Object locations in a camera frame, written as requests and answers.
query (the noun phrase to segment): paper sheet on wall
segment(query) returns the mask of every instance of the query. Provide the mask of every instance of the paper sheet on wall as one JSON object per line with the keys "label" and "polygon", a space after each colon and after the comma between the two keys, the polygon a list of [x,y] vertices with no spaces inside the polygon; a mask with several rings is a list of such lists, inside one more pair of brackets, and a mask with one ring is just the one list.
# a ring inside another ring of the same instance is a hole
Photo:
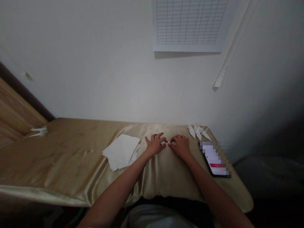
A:
{"label": "paper sheet on wall", "polygon": [[221,52],[239,0],[152,0],[153,51]]}

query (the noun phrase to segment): wooden panel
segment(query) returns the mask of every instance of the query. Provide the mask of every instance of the wooden panel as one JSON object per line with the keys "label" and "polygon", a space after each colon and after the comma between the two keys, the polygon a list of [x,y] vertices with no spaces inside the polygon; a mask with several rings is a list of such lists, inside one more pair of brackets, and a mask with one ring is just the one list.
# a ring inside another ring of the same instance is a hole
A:
{"label": "wooden panel", "polygon": [[21,139],[23,135],[0,122],[0,149]]}
{"label": "wooden panel", "polygon": [[21,135],[31,128],[42,127],[47,121],[18,93],[0,78],[0,122]]}

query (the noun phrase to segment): white paper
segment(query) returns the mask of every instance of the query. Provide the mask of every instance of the white paper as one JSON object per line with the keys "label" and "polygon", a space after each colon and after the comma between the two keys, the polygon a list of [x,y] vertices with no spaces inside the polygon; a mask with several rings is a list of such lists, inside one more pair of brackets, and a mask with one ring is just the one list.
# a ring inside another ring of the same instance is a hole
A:
{"label": "white paper", "polygon": [[43,128],[32,128],[31,131],[40,131],[40,132],[37,133],[37,134],[31,135],[31,136],[29,136],[29,137],[33,137],[33,136],[44,136],[44,135],[48,132],[46,126],[44,126]]}
{"label": "white paper", "polygon": [[208,130],[208,128],[207,128],[206,130],[203,130],[203,129],[201,128],[201,129],[200,129],[200,132],[201,132],[201,134],[202,134],[203,136],[205,136],[207,139],[209,139],[210,141],[212,141],[211,138],[209,137],[209,135],[207,134],[207,130]]}
{"label": "white paper", "polygon": [[200,126],[194,125],[194,132],[196,136],[199,138],[199,140],[202,140],[202,135],[200,134],[200,129],[202,129]]}
{"label": "white paper", "polygon": [[137,147],[136,147],[136,149],[135,149],[135,151],[134,151],[134,153],[133,153],[133,155],[132,155],[132,157],[131,157],[131,159],[130,159],[130,161],[129,161],[128,164],[127,164],[127,163],[124,163],[124,162],[121,162],[121,163],[119,163],[119,164],[116,166],[116,169],[115,169],[115,170],[117,170],[117,169],[122,169],[122,168],[125,168],[125,167],[127,167],[127,166],[132,165],[133,162],[135,162],[136,159],[137,159],[137,150],[138,150],[139,148],[140,148],[140,144],[137,145]]}
{"label": "white paper", "polygon": [[167,145],[168,145],[169,143],[170,143],[170,142],[164,142],[164,141],[162,141],[162,142],[161,142],[161,145],[163,145],[163,144],[167,144]]}
{"label": "white paper", "polygon": [[110,168],[114,171],[117,169],[118,165],[119,167],[122,166],[120,164],[128,166],[139,142],[140,138],[124,134],[120,135],[116,140],[114,140],[103,151],[103,155],[108,158]]}
{"label": "white paper", "polygon": [[221,52],[238,1],[152,0],[153,51]]}
{"label": "white paper", "polygon": [[195,132],[194,132],[193,127],[191,127],[191,125],[188,126],[188,130],[189,130],[190,135],[191,135],[193,138],[195,138]]}

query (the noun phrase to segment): phone screen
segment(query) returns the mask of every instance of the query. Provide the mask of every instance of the phone screen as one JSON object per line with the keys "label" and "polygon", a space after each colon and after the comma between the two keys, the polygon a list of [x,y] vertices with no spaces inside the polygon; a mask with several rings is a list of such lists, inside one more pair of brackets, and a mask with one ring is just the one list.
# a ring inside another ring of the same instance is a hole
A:
{"label": "phone screen", "polygon": [[230,177],[230,172],[212,142],[199,142],[199,148],[205,156],[210,171],[215,176]]}

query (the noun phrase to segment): gold satin cloth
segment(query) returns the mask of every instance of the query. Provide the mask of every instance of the gold satin cloth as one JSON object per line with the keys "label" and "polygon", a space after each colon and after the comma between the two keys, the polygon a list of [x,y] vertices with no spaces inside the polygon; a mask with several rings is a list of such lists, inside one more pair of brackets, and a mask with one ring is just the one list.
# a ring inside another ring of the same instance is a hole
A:
{"label": "gold satin cloth", "polygon": [[[199,140],[190,136],[187,126],[59,118],[47,124],[47,129],[43,137],[27,135],[0,151],[1,194],[55,205],[92,206],[127,169],[112,172],[102,155],[120,134],[141,138],[138,156],[147,147],[145,136],[164,132],[170,140],[183,134],[189,137],[191,153],[209,173]],[[211,131],[207,132],[216,141]],[[232,178],[214,179],[243,212],[249,212],[253,208],[251,195],[228,165]],[[125,205],[134,204],[141,196],[151,199],[157,195],[204,201],[189,168],[170,147],[149,160]]]}

